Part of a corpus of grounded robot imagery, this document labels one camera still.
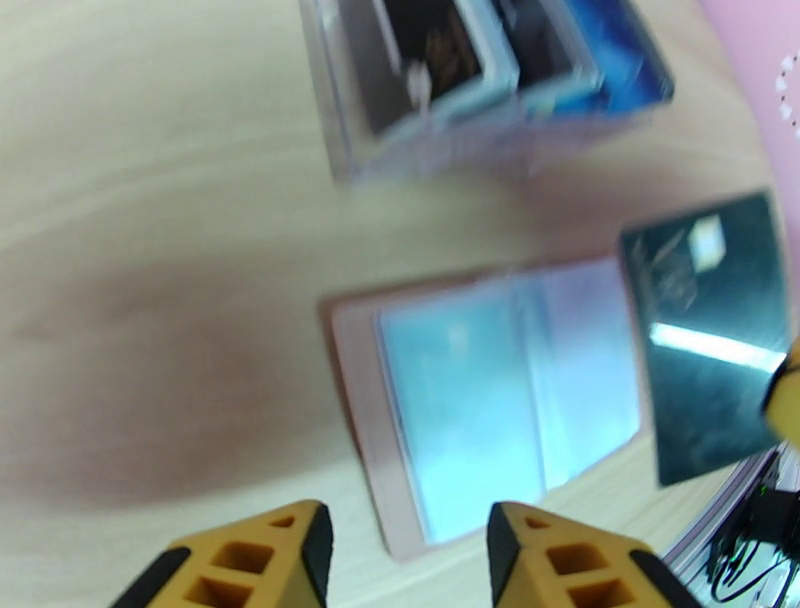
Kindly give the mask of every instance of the black card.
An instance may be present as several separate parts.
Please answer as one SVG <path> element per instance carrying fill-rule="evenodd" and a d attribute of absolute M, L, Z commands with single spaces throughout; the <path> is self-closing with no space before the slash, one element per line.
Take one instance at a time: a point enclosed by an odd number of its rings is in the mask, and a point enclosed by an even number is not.
<path fill-rule="evenodd" d="M 761 415 L 791 344 L 782 251 L 766 194 L 623 234 L 662 485 L 775 445 Z"/>
<path fill-rule="evenodd" d="M 520 68 L 520 89 L 569 75 L 564 42 L 541 0 L 492 0 Z"/>
<path fill-rule="evenodd" d="M 400 55 L 428 67 L 432 100 L 483 73 L 454 0 L 383 0 Z"/>

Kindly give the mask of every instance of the pink object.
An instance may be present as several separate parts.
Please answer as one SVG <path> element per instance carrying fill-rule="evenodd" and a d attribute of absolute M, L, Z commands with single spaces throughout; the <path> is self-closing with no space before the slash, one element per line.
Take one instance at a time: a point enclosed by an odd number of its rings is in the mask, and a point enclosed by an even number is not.
<path fill-rule="evenodd" d="M 800 0 L 702 0 L 761 128 L 800 287 Z"/>

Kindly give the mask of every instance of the wire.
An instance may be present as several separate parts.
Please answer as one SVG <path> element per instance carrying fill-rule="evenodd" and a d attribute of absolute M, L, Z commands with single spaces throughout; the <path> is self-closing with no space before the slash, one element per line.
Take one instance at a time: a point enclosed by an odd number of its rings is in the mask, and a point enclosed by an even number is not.
<path fill-rule="evenodd" d="M 792 586 L 792 582 L 794 582 L 795 574 L 797 574 L 797 562 L 793 561 L 792 565 L 789 567 L 789 576 L 786 577 L 786 581 L 783 583 L 783 588 L 778 595 L 778 599 L 775 600 L 774 604 L 772 604 L 772 608 L 780 608 L 783 606 L 786 595 L 789 593 L 789 588 Z"/>
<path fill-rule="evenodd" d="M 731 576 L 726 576 L 723 581 L 726 587 L 730 587 L 739 580 L 739 577 L 744 574 L 744 571 L 747 570 L 747 567 L 750 565 L 750 562 L 753 561 L 753 558 L 756 556 L 756 552 L 758 552 L 758 548 L 761 546 L 761 541 L 756 541 L 753 543 L 752 549 L 750 549 L 750 553 L 747 554 L 747 557 L 741 562 L 741 565 L 738 567 L 738 570 L 732 574 Z"/>
<path fill-rule="evenodd" d="M 731 579 L 741 572 L 739 566 L 742 563 L 742 559 L 745 557 L 747 550 L 750 548 L 751 543 L 744 542 L 736 549 L 736 553 L 731 555 L 728 560 L 723 565 L 723 568 L 726 569 L 726 574 L 722 579 L 722 584 L 726 587 L 728 583 L 730 583 Z"/>
<path fill-rule="evenodd" d="M 749 583 L 747 583 L 746 585 L 744 585 L 740 589 L 737 589 L 736 591 L 734 591 L 730 595 L 728 595 L 726 597 L 723 597 L 723 598 L 719 597 L 719 589 L 718 589 L 719 583 L 720 583 L 720 581 L 722 579 L 722 572 L 720 572 L 720 574 L 718 574 L 717 577 L 714 579 L 714 583 L 711 585 L 711 597 L 714 598 L 715 602 L 718 602 L 720 604 L 725 604 L 727 602 L 732 602 L 736 598 L 739 598 L 739 597 L 743 596 L 745 593 L 747 593 L 748 591 L 750 591 L 750 589 L 752 589 L 753 587 L 758 585 L 758 583 L 760 583 L 762 580 L 764 580 L 764 578 L 766 578 L 767 575 L 770 572 L 775 570 L 775 568 L 777 568 L 778 566 L 782 566 L 787 561 L 789 561 L 789 558 L 788 557 L 784 557 L 779 562 L 776 562 L 775 564 L 773 564 L 772 566 L 770 566 L 769 568 L 764 570 L 761 574 L 756 576 Z"/>

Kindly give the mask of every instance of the wooden table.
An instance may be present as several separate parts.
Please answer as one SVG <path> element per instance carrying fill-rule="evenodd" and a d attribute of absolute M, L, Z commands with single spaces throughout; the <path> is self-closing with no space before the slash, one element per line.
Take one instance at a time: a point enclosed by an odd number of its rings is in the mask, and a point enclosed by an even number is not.
<path fill-rule="evenodd" d="M 610 251 L 772 177 L 695 0 L 641 0 L 678 94 L 535 181 L 335 187 L 292 0 L 0 3 L 0 603 L 108 605 L 172 538 L 328 502 L 331 606 L 488 606 L 480 539 L 383 550 L 318 303 Z M 640 441 L 545 506 L 666 548 L 725 472 Z"/>

